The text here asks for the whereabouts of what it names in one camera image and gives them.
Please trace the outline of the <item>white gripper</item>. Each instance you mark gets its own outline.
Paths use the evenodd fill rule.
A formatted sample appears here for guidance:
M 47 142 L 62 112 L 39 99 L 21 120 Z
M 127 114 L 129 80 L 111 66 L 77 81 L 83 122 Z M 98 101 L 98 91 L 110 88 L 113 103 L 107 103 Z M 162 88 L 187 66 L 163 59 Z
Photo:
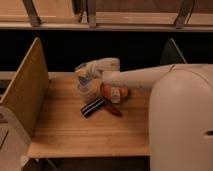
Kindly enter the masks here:
M 93 80 L 93 78 L 91 77 L 91 75 L 89 74 L 89 72 L 86 70 L 86 64 L 85 63 L 82 63 L 79 66 L 77 66 L 75 68 L 75 73 L 76 73 L 76 75 L 78 77 L 78 80 L 79 80 L 79 77 L 90 77 L 91 81 Z

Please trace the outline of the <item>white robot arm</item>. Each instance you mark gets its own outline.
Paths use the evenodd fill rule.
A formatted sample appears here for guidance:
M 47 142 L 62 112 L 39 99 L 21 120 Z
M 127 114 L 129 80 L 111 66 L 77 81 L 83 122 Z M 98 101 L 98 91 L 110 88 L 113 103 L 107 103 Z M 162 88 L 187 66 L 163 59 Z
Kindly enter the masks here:
M 213 64 L 120 70 L 117 58 L 76 67 L 80 78 L 149 89 L 151 171 L 213 171 Z

